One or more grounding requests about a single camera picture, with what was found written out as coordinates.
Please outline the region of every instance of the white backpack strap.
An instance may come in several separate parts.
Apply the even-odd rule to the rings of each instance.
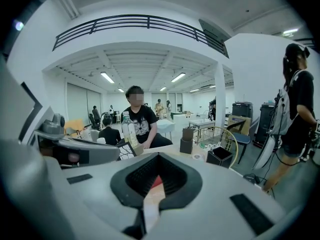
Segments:
[[[297,76],[302,72],[302,70],[297,70],[296,72],[294,72],[291,81],[290,81],[290,85],[289,87],[291,87],[294,84],[294,81],[297,79]]]

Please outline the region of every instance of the brown box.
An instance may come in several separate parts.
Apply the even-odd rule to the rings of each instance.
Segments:
[[[180,152],[191,154],[193,148],[194,129],[182,129],[182,138],[180,139]]]
[[[229,120],[228,120],[228,126],[233,125],[235,123],[238,123],[242,120],[245,120],[244,125],[241,129],[241,131],[239,132],[239,128],[240,125],[231,129],[232,133],[239,133],[239,134],[243,134],[243,135],[249,135],[249,128],[251,126],[251,118],[249,117],[243,117],[243,116],[238,116],[238,115],[229,115]]]

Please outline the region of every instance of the wire basket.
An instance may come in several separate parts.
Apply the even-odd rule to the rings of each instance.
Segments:
[[[211,126],[197,129],[193,133],[193,142],[205,150],[222,147],[233,154],[233,166],[238,157],[238,142],[234,135],[227,129]]]

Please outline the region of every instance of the person standing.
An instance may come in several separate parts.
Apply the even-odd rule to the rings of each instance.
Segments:
[[[163,114],[164,106],[161,103],[161,99],[158,98],[158,103],[155,104],[154,110],[156,114],[159,116],[159,119],[162,120],[164,117],[164,114]]]
[[[157,133],[157,117],[152,109],[142,105],[144,102],[144,90],[141,87],[133,85],[125,93],[127,101],[130,103],[124,111],[129,112],[130,119],[134,124],[136,139],[142,144],[144,149],[158,148],[172,145],[172,141]]]
[[[105,139],[105,144],[115,146],[121,141],[120,132],[117,129],[111,128],[111,118],[104,118],[102,124],[105,127],[99,132],[99,138]]]
[[[281,163],[268,178],[262,190],[268,192],[283,177],[290,167],[298,162],[298,157],[308,140],[310,129],[316,130],[314,115],[314,77],[306,70],[309,51],[302,50],[298,44],[291,43],[285,49],[283,57],[284,88],[290,101],[290,118],[294,119],[287,133],[281,137]]]
[[[170,100],[166,101],[166,118],[171,120],[171,110],[172,110],[172,105],[170,103]]]
[[[114,123],[114,117],[115,117],[114,114],[115,114],[114,108],[112,107],[112,105],[110,105],[109,115],[110,115],[110,118],[111,118],[112,123]]]
[[[95,123],[98,124],[100,122],[100,114],[98,112],[97,106],[93,106],[92,114]]]

